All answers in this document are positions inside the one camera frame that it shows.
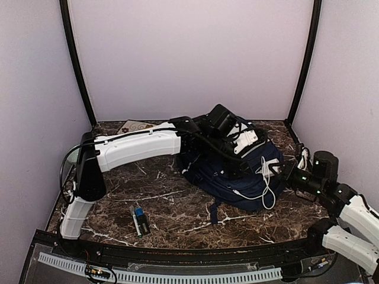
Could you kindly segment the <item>white charger with cable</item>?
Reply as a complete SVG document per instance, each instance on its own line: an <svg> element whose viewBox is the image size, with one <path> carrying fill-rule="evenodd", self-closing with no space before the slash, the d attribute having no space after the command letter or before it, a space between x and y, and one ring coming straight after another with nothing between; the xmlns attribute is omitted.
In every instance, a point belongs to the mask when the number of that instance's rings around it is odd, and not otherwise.
<svg viewBox="0 0 379 284"><path fill-rule="evenodd" d="M276 195L274 194L274 191L270 188L270 181L271 181L271 177L274 175L271 170L269 169L269 166L272 166L274 163L276 162L279 162L279 160L277 158L275 159L272 159L272 160L268 160L266 161L266 159L264 158L264 156L261 157L261 169L260 170L257 170L256 173L257 174L260 174L262 176L262 180L264 181L264 184L265 184L265 188L262 190L262 193L256 197L253 197L253 198L250 198L250 197L247 197L243 194L241 194L237 189L233 189L232 192L240 197L242 197L243 199L247 199L247 200L257 200L257 199L261 199L262 201L262 206L267 209L267 210L271 210L273 209L273 207L275 206L276 204ZM271 193L272 195L272 198L273 198L273 201L272 201L272 205L271 206L267 206L266 203L265 203L265 196L268 194L268 193Z"/></svg>

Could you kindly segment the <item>navy blue student backpack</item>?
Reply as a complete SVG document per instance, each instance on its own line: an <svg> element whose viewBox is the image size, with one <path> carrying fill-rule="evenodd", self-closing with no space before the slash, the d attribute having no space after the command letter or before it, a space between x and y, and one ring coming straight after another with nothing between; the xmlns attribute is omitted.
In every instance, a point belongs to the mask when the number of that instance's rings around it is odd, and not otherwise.
<svg viewBox="0 0 379 284"><path fill-rule="evenodd" d="M190 119L181 117L170 121L181 138L181 151L177 157L178 167L189 183L202 189L215 199L210 206L210 219L212 224L218 222L218 207L225 203L233 207L259 212L264 209L261 199L247 200L234 194L237 189L241 194L253 198L262 193L265 188L262 176L256 171L261 169L261 157L266 161L277 158L284 161L279 148L269 139L268 133L256 127L242 117L228 114L207 114ZM244 156L233 153L233 140L243 130L260 129L265 133L266 142L255 149L244 151ZM248 162L254 174L241 178L229 179L226 174L226 162ZM269 183L276 198L284 190L278 177L273 175ZM272 205L272 195L265 196L267 206Z"/></svg>

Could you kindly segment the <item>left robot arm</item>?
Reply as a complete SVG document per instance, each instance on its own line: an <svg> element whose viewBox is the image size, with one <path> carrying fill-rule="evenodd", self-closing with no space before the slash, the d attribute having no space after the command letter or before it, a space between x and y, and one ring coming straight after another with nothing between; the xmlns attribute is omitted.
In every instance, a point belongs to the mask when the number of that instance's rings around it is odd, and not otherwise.
<svg viewBox="0 0 379 284"><path fill-rule="evenodd" d="M192 150L214 153L243 170L247 161L242 153L257 142L258 132L252 124L220 104L197 118L172 118L144 130L97 138L85 133L81 143L71 149L78 154L76 176L59 227L60 248L71 258L83 254L83 244L77 239L92 205L106 194L105 172L139 160Z"/></svg>

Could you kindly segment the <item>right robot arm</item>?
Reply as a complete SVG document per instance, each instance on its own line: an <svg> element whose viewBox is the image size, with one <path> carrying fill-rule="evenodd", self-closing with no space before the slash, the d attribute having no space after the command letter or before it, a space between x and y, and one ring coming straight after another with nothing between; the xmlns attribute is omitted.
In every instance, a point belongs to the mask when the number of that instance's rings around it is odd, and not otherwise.
<svg viewBox="0 0 379 284"><path fill-rule="evenodd" d="M307 230L302 244L306 256L332 250L361 266L378 283L378 212L364 195L345 183L339 183L339 160L328 151L317 151L309 171L295 161L269 167L286 187L314 195L327 210L328 217Z"/></svg>

